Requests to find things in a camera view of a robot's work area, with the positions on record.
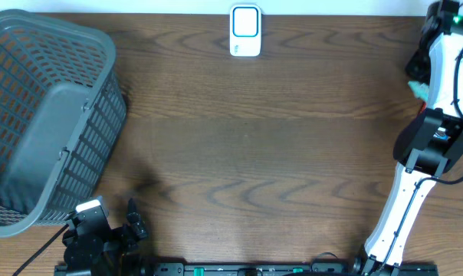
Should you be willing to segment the mint green wipes pack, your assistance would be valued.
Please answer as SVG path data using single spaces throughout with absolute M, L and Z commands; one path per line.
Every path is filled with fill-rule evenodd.
M 416 99 L 423 100 L 424 102 L 428 101 L 429 85 L 418 82 L 416 80 L 409 81 L 408 85 Z

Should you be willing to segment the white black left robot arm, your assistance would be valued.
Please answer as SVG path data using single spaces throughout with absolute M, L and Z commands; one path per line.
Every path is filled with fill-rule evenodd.
M 62 242 L 66 266 L 62 275 L 151 275 L 153 269 L 136 253 L 138 243 L 149 237 L 136 203 L 130 199 L 126 223 L 111 228 L 102 198 L 77 205 L 67 221 Z

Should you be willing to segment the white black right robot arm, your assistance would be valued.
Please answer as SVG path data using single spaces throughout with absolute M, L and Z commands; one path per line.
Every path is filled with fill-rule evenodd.
M 438 184 L 446 181 L 463 155 L 463 17 L 458 1 L 440 0 L 428 7 L 419 47 L 405 67 L 414 84 L 427 89 L 425 108 L 397 137 L 397 162 L 387 202 L 372 234 L 356 258 L 357 275 L 418 275 L 433 267 L 408 269 L 402 264 L 407 238 L 420 208 Z

